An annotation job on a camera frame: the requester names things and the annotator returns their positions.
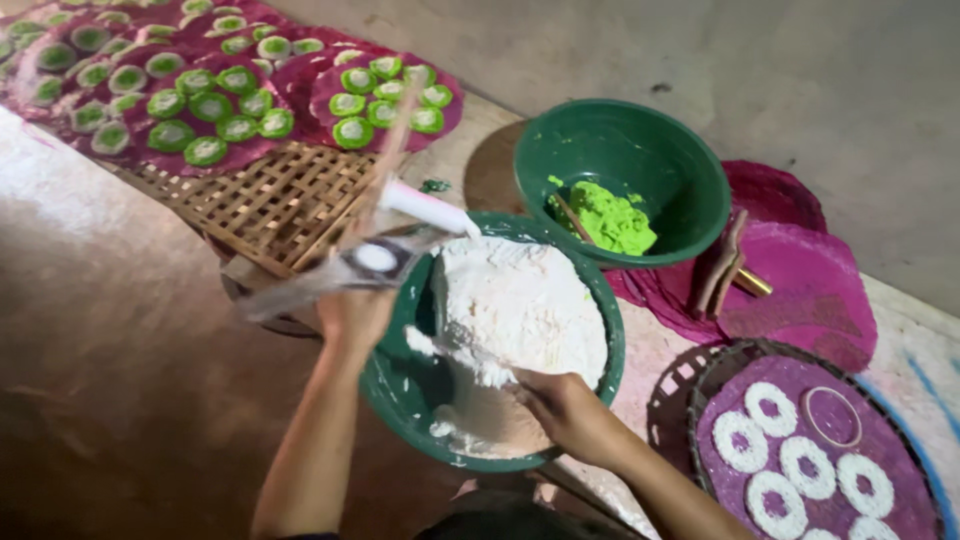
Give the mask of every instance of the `white ring-shaped rice cake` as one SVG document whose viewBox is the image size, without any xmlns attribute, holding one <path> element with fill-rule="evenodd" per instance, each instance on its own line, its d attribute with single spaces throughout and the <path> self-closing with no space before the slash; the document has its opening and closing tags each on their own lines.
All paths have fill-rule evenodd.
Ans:
<svg viewBox="0 0 960 540">
<path fill-rule="evenodd" d="M 800 470 L 800 460 L 806 457 L 816 468 L 816 475 L 809 477 Z M 783 475 L 796 486 L 804 497 L 816 501 L 829 499 L 836 491 L 836 470 L 827 453 L 817 443 L 806 437 L 790 437 L 780 445 L 780 468 Z"/>
<path fill-rule="evenodd" d="M 812 528 L 800 540 L 840 540 L 840 537 L 829 530 Z"/>
<path fill-rule="evenodd" d="M 767 511 L 763 496 L 776 493 L 783 499 L 785 516 Z M 747 510 L 757 527 L 777 540 L 800 538 L 806 530 L 806 508 L 797 488 L 790 480 L 770 471 L 760 471 L 747 480 Z"/>
<path fill-rule="evenodd" d="M 887 524 L 870 516 L 856 518 L 847 538 L 850 540 L 900 540 L 900 537 Z"/>
<path fill-rule="evenodd" d="M 760 402 L 770 400 L 777 406 L 777 416 L 769 416 L 760 408 Z M 797 406 L 786 394 L 769 382 L 755 382 L 743 396 L 747 414 L 771 437 L 785 437 L 797 428 Z"/>
<path fill-rule="evenodd" d="M 747 448 L 734 446 L 735 433 L 747 440 Z M 767 438 L 760 426 L 742 412 L 727 411 L 713 422 L 713 446 L 728 465 L 741 473 L 755 473 L 767 464 Z"/>
<path fill-rule="evenodd" d="M 870 481 L 872 494 L 860 491 L 856 478 L 862 476 Z M 894 508 L 894 484 L 887 474 L 869 457 L 860 454 L 844 454 L 837 460 L 837 480 L 840 491 L 857 512 L 872 518 L 883 519 Z"/>
</svg>

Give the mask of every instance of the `green bowl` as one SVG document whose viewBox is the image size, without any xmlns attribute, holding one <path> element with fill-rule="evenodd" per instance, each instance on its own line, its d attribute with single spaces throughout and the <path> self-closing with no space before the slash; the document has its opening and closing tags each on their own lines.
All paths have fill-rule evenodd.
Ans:
<svg viewBox="0 0 960 540">
<path fill-rule="evenodd" d="M 626 346 L 620 308 L 603 274 L 593 262 L 558 243 L 554 234 L 530 218 L 497 212 L 470 212 L 469 215 L 484 235 L 516 242 L 551 244 L 573 261 L 577 274 L 593 295 L 607 329 L 609 356 L 598 386 L 598 396 L 609 405 L 620 386 Z M 430 434 L 434 409 L 453 401 L 452 373 L 446 360 L 434 363 L 433 358 L 411 351 L 403 336 L 403 327 L 413 324 L 427 335 L 437 334 L 434 295 L 430 288 L 433 264 L 433 256 L 424 256 L 400 288 L 390 327 L 360 376 L 360 390 L 373 410 L 414 448 L 472 471 L 522 471 L 559 457 L 563 452 L 556 447 L 513 459 L 469 457 L 452 452 L 448 448 L 448 437 L 438 438 Z"/>
<path fill-rule="evenodd" d="M 666 266 L 694 258 L 713 243 L 730 215 L 730 185 L 720 161 L 677 120 L 633 103 L 584 99 L 532 120 L 516 145 L 516 184 L 527 211 L 573 249 L 607 268 Z M 637 193 L 657 242 L 639 257 L 587 245 L 554 221 L 547 198 L 596 182 L 617 197 Z"/>
</svg>

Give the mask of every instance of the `bamboo tray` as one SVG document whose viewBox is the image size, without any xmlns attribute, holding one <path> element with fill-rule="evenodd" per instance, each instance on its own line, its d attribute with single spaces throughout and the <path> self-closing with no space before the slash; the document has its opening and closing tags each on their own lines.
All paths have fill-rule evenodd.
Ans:
<svg viewBox="0 0 960 540">
<path fill-rule="evenodd" d="M 98 161 L 120 180 L 286 279 L 339 235 L 373 180 L 377 154 L 289 141 L 242 170 L 179 177 Z"/>
</svg>

